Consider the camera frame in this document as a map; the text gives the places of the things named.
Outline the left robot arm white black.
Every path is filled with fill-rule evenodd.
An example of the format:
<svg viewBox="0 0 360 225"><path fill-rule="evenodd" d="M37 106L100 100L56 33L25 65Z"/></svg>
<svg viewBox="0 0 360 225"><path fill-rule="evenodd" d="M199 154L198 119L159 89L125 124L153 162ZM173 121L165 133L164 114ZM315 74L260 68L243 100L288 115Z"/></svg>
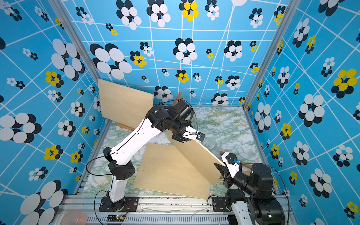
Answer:
<svg viewBox="0 0 360 225"><path fill-rule="evenodd" d="M191 120L195 115L193 107L183 99L174 106L156 105L121 143L103 150L109 162L112 182L110 190L101 200L101 212L116 212L125 206L126 184L136 172L131 158L153 137L169 130L173 133L173 139L178 142L196 140L198 130L191 126Z"/></svg>

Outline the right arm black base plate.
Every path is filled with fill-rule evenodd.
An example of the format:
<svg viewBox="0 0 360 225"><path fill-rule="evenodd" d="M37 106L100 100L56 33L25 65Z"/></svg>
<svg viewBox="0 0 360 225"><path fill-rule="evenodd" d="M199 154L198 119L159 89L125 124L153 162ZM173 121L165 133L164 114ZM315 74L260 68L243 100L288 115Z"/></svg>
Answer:
<svg viewBox="0 0 360 225"><path fill-rule="evenodd" d="M247 213L249 214L247 198L235 198L230 200L230 206L227 205L227 199L224 196L213 196L208 200L209 206L214 212L222 212L224 214Z"/></svg>

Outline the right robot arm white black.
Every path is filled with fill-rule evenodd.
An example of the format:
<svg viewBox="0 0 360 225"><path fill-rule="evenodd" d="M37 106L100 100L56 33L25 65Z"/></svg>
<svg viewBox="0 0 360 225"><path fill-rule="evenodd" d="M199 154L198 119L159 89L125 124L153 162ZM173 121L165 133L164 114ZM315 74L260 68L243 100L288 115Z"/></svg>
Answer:
<svg viewBox="0 0 360 225"><path fill-rule="evenodd" d="M271 168L254 163L249 175L234 163L222 166L215 163L228 188L226 207L233 212L231 225L286 225L284 209L273 195Z"/></svg>

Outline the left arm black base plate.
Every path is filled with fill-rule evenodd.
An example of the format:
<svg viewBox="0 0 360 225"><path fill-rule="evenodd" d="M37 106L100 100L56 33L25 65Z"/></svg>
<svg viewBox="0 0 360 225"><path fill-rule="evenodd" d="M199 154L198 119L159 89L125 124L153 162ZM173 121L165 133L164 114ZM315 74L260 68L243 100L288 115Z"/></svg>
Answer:
<svg viewBox="0 0 360 225"><path fill-rule="evenodd" d="M139 197L125 196L123 199L112 202L110 196L104 196L101 199L100 212L136 212Z"/></svg>

